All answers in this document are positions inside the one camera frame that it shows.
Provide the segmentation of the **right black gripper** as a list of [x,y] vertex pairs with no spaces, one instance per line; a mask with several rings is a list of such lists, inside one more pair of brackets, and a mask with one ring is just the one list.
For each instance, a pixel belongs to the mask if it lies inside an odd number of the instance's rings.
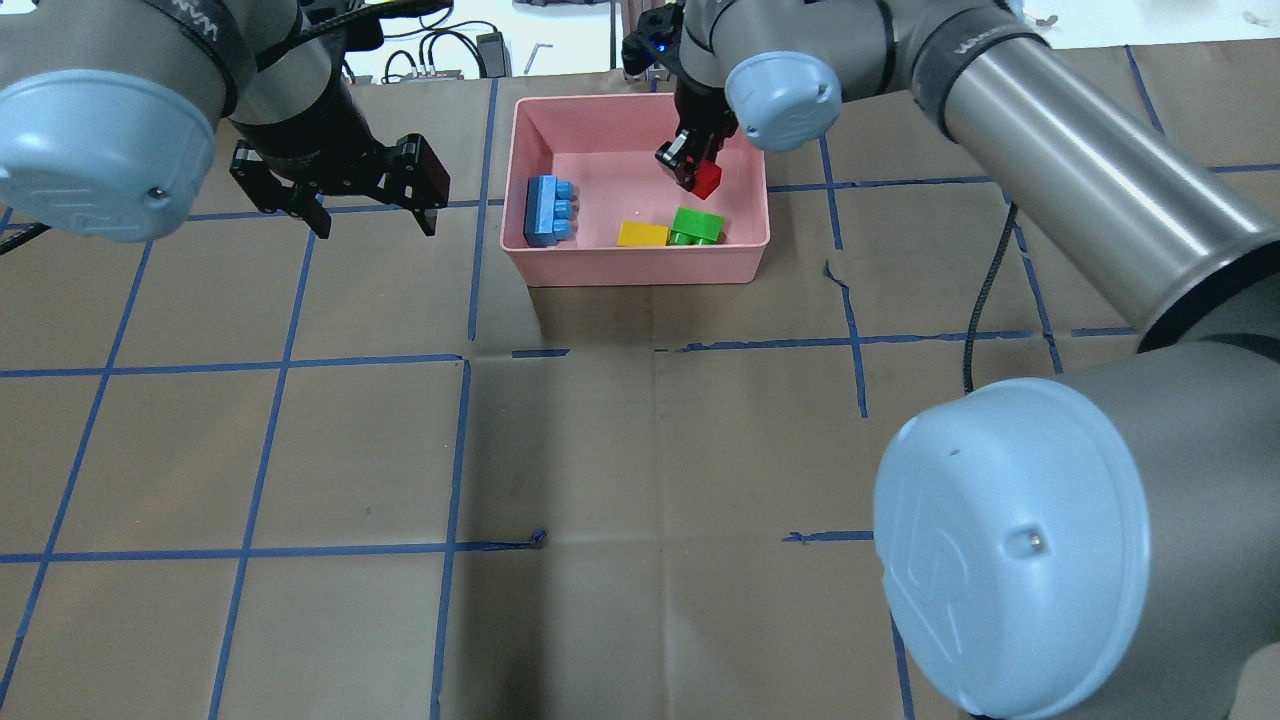
[[675,108],[677,133],[658,147],[655,159],[682,190],[692,191],[701,151],[708,151],[708,161],[717,163],[726,143],[736,136],[739,122],[723,88],[691,79],[676,82]]

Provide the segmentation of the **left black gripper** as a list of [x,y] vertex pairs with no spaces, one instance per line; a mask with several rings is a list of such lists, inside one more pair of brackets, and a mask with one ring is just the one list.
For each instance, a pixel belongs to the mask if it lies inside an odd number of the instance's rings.
[[230,124],[241,136],[230,177],[261,214],[284,213],[326,240],[332,218],[319,195],[365,196],[410,211],[426,237],[436,234],[451,196],[448,170],[422,135],[380,143],[340,68],[329,68],[316,96],[296,114],[268,120],[244,111]]

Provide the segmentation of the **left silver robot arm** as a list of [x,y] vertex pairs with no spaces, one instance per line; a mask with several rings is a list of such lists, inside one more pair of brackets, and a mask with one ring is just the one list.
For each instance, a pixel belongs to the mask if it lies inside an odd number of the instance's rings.
[[227,120],[229,176],[257,211],[332,232],[324,197],[410,211],[425,234],[451,178],[416,133],[381,143],[343,60],[381,22],[448,1],[37,1],[3,18],[1,195],[29,227],[145,242],[186,223]]

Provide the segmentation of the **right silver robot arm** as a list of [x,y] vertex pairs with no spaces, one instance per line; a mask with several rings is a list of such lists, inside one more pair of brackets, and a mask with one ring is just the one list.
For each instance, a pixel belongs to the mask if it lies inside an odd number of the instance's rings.
[[[878,466],[873,537],[905,650],[970,719],[1226,719],[1277,643],[1277,222],[1059,60],[1012,1],[672,1],[626,65],[667,67],[657,160],[714,188],[908,91],[1007,199],[963,396]],[[1134,356],[978,387],[977,337],[1029,217]]]

